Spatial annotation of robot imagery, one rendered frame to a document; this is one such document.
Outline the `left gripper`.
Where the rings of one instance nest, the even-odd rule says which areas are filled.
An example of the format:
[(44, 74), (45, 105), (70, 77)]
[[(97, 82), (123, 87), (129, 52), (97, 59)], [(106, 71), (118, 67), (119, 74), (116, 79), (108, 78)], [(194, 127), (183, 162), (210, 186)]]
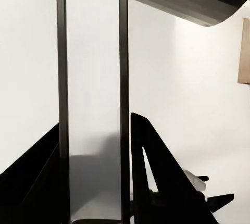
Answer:
[[(209, 177), (199, 177), (199, 178), (204, 182), (209, 180)], [(226, 195), (208, 197), (208, 200), (205, 201), (205, 196), (202, 193), (202, 191), (198, 191), (198, 194), (200, 195), (204, 203), (207, 204), (209, 210), (211, 210), (212, 212), (218, 211), (219, 209), (221, 209), (234, 199), (233, 194), (226, 194)]]

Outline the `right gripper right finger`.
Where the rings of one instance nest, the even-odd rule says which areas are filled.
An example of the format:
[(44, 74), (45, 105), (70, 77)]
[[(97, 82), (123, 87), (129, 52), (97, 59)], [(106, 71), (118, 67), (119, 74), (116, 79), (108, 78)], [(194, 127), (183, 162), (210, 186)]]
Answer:
[[(219, 224), (150, 121), (131, 113), (134, 224)], [(163, 206), (151, 203), (143, 148)]]

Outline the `hardback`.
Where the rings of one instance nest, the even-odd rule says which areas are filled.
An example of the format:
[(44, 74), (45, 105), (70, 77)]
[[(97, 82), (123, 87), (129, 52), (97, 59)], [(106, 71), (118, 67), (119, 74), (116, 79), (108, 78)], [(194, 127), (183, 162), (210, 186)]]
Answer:
[(130, 224), (128, 0), (56, 0), (61, 224)]

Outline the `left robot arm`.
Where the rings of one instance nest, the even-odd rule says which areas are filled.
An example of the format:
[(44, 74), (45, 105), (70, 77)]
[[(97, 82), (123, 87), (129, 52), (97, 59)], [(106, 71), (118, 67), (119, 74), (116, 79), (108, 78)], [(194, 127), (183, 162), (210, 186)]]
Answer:
[[(198, 194), (207, 204), (207, 207), (212, 212), (216, 212), (228, 203), (230, 203), (234, 199), (233, 194), (226, 194), (220, 196), (212, 196), (208, 197), (208, 200), (205, 201), (205, 196), (202, 191), (206, 190), (206, 181), (209, 180), (209, 177), (197, 177), (192, 172), (183, 169), (183, 172), (186, 174)], [(151, 203), (154, 206), (163, 206), (159, 192), (149, 191)], [(113, 220), (113, 219), (78, 219), (74, 220), (72, 224), (121, 224), (121, 220)], [(134, 224), (134, 206), (133, 206), (133, 192), (130, 192), (130, 224)]]

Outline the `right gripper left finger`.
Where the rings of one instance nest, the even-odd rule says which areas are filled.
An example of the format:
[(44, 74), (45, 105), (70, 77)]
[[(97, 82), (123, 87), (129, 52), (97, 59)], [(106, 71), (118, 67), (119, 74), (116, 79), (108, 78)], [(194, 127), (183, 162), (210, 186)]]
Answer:
[(59, 121), (0, 175), (0, 224), (61, 224)]

